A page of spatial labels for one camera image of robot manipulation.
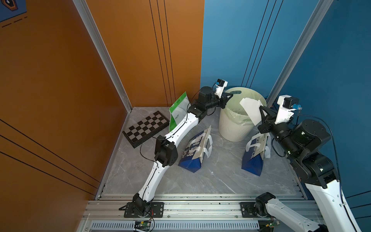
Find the white receipt green bag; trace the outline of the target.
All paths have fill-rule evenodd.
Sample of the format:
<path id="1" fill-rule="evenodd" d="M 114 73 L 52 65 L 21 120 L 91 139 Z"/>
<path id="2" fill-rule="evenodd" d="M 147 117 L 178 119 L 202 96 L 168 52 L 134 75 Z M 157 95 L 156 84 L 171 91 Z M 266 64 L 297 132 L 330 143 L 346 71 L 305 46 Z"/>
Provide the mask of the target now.
<path id="1" fill-rule="evenodd" d="M 261 122 L 260 107 L 263 106 L 262 102 L 251 98 L 243 98 L 240 101 L 240 105 L 250 117 L 253 124 L 257 126 Z"/>

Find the blue white bag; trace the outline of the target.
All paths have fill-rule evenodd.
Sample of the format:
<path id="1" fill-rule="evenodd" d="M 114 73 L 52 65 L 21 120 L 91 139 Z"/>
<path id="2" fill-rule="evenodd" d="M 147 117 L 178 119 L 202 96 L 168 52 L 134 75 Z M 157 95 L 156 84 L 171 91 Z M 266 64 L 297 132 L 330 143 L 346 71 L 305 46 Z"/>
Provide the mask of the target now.
<path id="1" fill-rule="evenodd" d="M 257 133 L 247 143 L 242 159 L 242 169 L 261 176 L 264 160 L 271 157 L 271 135 Z"/>
<path id="2" fill-rule="evenodd" d="M 197 172 L 201 169 L 204 157 L 210 157 L 213 148 L 211 126 L 193 136 L 185 148 L 178 166 Z"/>

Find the green white paper bag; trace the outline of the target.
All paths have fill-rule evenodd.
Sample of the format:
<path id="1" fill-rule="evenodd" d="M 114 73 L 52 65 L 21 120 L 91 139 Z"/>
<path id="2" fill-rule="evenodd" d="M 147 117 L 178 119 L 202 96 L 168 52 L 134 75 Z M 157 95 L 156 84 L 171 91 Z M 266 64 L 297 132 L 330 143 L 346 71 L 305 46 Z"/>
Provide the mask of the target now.
<path id="1" fill-rule="evenodd" d="M 182 120 L 187 115 L 187 108 L 189 104 L 189 99 L 187 93 L 184 92 L 169 108 L 171 114 L 169 132 L 172 132 L 178 125 L 181 124 Z"/>

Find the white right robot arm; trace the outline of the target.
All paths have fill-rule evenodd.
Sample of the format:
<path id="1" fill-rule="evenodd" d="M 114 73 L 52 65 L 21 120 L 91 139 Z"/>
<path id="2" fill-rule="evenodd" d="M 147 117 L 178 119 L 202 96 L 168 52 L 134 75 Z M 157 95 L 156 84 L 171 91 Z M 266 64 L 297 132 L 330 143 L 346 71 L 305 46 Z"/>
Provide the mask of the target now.
<path id="1" fill-rule="evenodd" d="M 284 206 L 269 192 L 256 198 L 256 215 L 276 218 L 296 232 L 359 232 L 361 229 L 343 195 L 339 167 L 319 152 L 321 146 L 334 139 L 328 124 L 308 115 L 291 129 L 289 121 L 275 122 L 278 112 L 265 106 L 260 106 L 259 110 L 261 125 L 258 130 L 271 133 L 283 148 L 290 165 L 316 201 L 325 224 L 310 221 Z"/>

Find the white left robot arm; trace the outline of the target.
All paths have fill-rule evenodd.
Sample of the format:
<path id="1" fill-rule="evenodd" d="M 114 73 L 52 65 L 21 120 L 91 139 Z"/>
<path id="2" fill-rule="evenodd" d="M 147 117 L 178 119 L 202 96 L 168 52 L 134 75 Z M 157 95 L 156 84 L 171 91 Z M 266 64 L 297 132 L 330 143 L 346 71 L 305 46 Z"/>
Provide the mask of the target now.
<path id="1" fill-rule="evenodd" d="M 198 91 L 198 98 L 194 103 L 189 103 L 186 116 L 181 124 L 176 126 L 165 136 L 158 136 L 155 144 L 155 160 L 152 170 L 143 187 L 136 193 L 131 206 L 138 211 L 141 217 L 147 216 L 151 210 L 150 205 L 154 199 L 156 189 L 167 169 L 178 159 L 177 147 L 188 132 L 197 126 L 211 108 L 225 108 L 233 94 L 225 93 L 224 88 L 228 82 L 218 79 L 212 87 L 202 87 Z"/>

